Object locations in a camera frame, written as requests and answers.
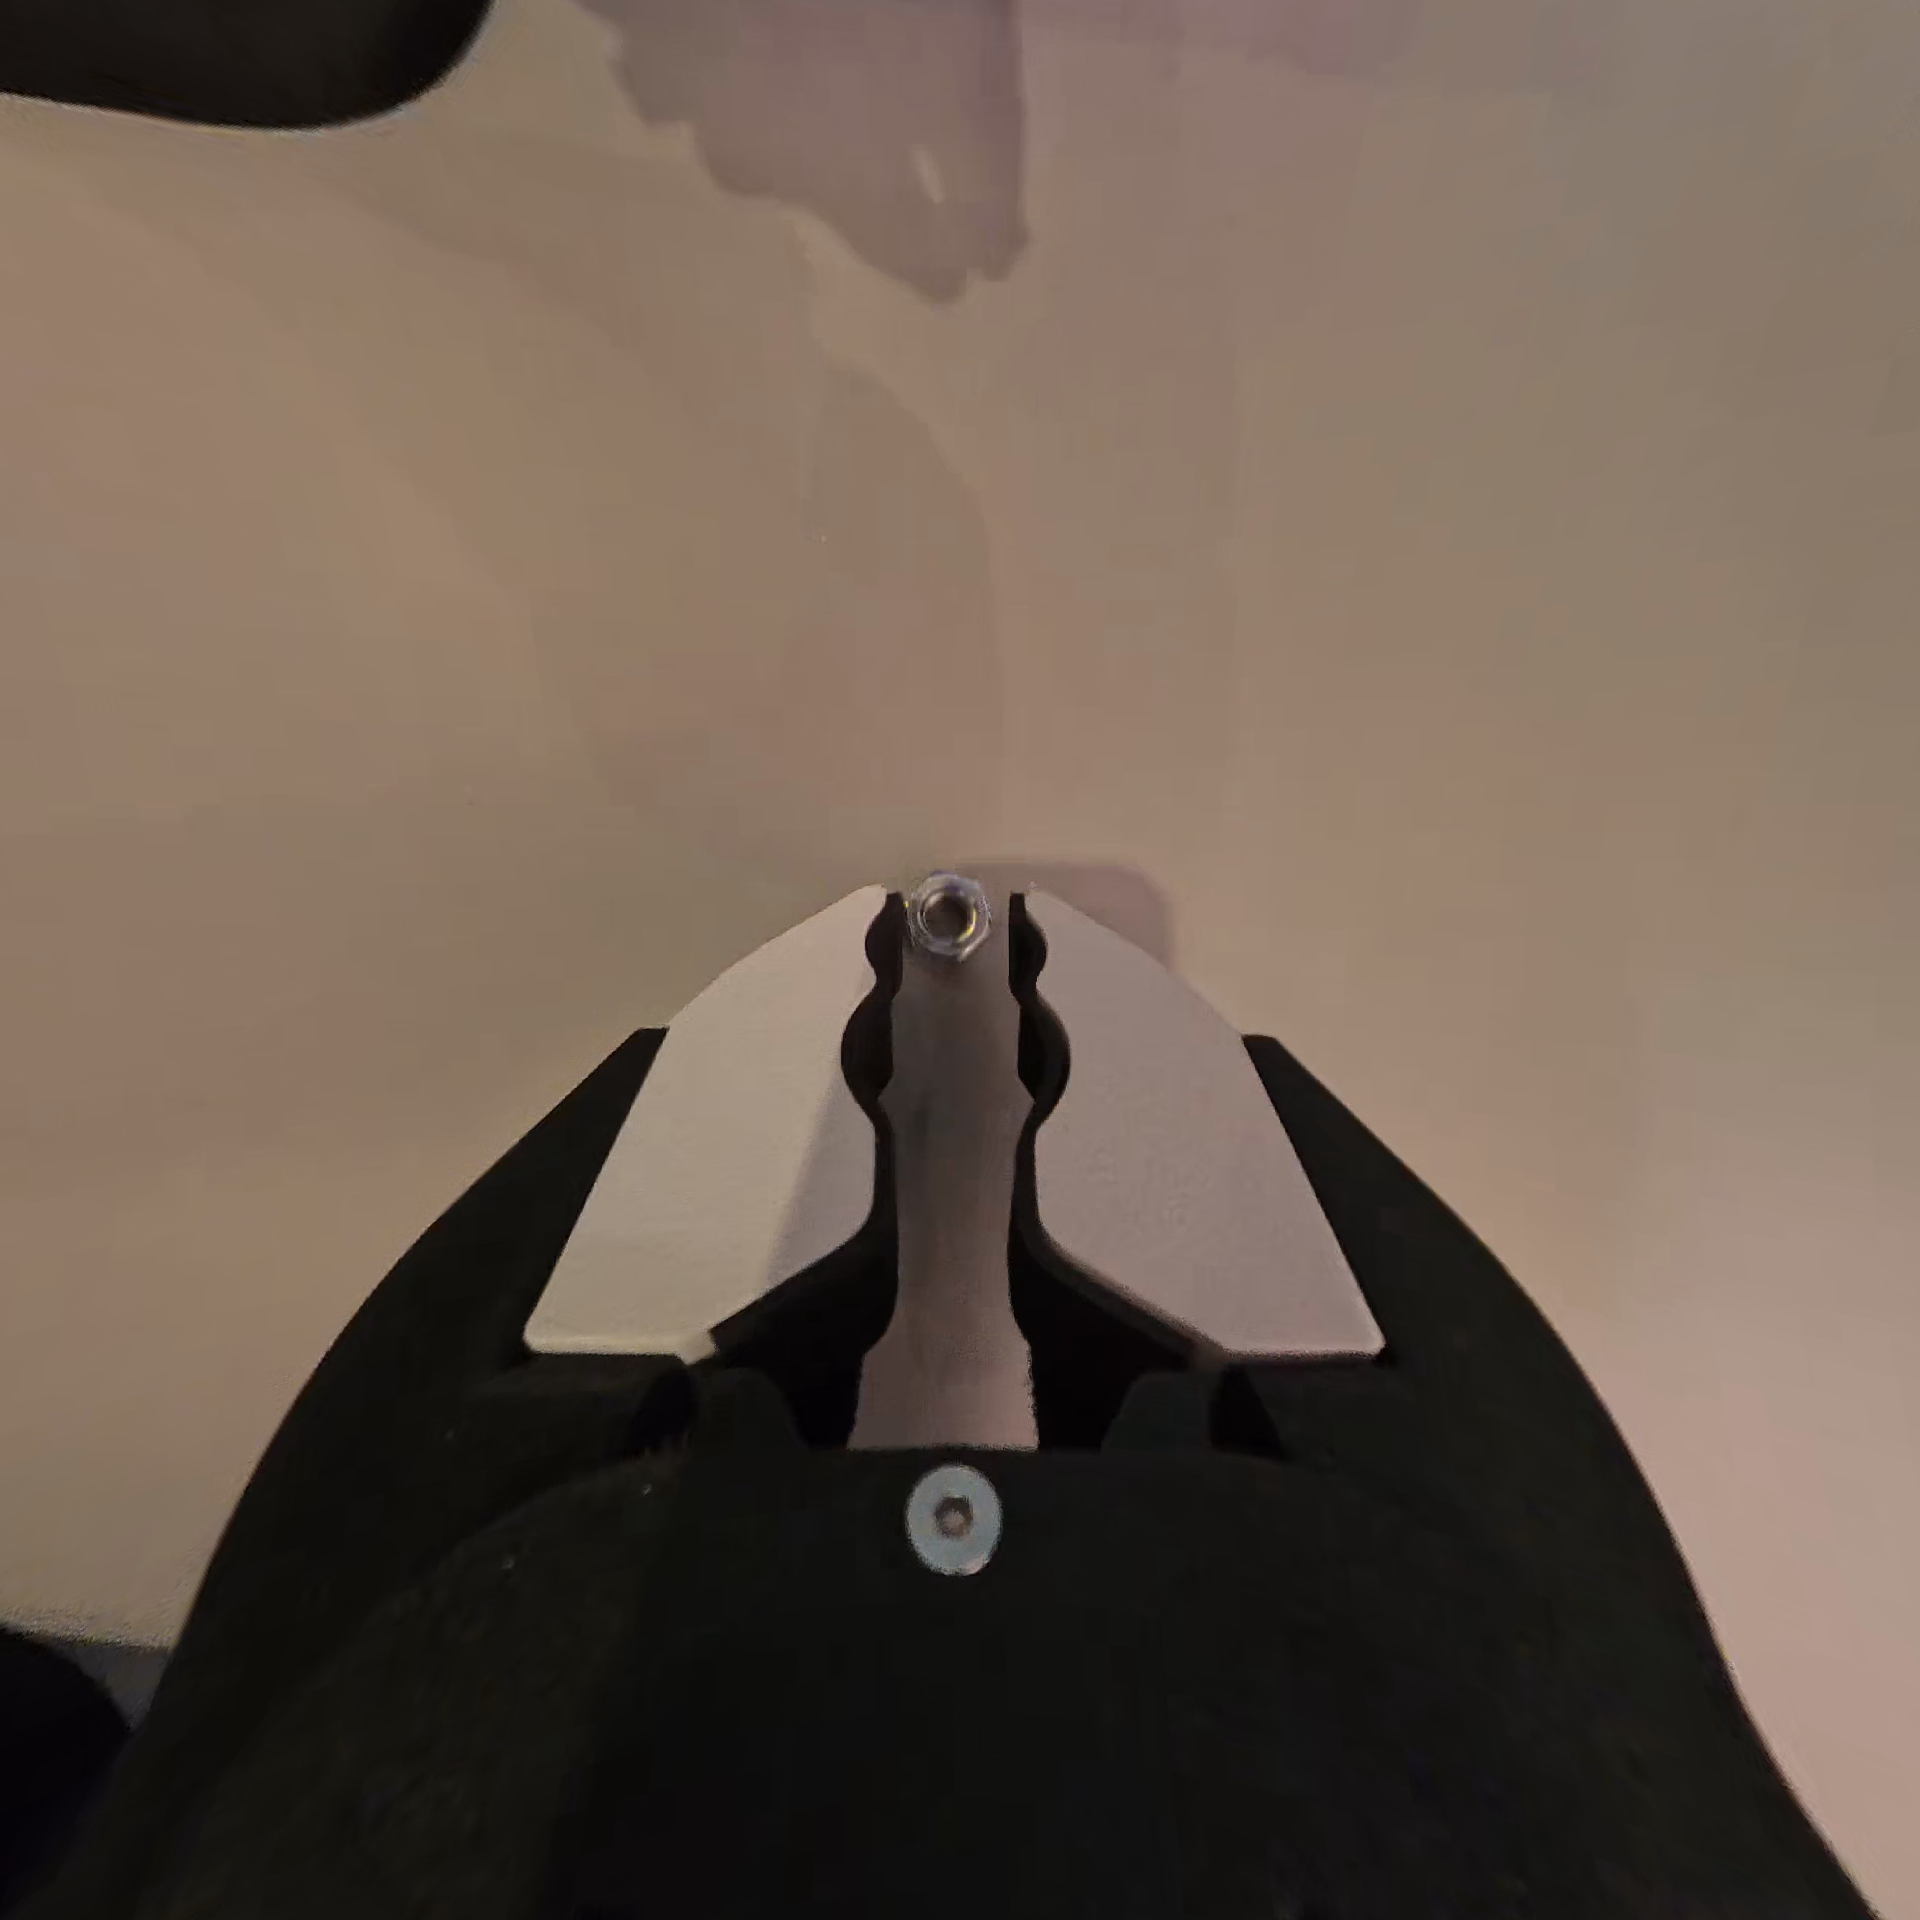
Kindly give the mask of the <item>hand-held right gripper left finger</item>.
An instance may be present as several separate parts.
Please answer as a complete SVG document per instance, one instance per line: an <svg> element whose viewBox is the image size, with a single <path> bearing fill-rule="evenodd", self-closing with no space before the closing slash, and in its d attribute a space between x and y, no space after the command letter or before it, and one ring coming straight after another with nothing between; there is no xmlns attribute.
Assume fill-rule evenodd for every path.
<svg viewBox="0 0 1920 1920"><path fill-rule="evenodd" d="M673 1018L525 1319L530 1354L707 1359L882 1217L899 906L857 887Z"/></svg>

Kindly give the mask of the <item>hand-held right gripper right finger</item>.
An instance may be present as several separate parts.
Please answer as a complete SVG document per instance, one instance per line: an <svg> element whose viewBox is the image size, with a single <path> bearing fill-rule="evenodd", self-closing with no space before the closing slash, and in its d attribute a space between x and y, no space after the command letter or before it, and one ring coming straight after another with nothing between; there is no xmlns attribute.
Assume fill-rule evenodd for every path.
<svg viewBox="0 0 1920 1920"><path fill-rule="evenodd" d="M1218 1359L1374 1359L1386 1337L1246 1038L1156 956L1016 901L1025 1207L1093 1305Z"/></svg>

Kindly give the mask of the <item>steel hex nut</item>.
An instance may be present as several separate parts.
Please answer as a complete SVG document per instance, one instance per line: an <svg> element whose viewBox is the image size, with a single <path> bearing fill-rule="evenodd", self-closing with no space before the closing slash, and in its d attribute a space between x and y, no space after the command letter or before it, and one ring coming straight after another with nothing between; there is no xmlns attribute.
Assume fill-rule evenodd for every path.
<svg viewBox="0 0 1920 1920"><path fill-rule="evenodd" d="M917 954L960 966L993 938L993 898L971 875L933 870L904 895L904 924Z"/></svg>

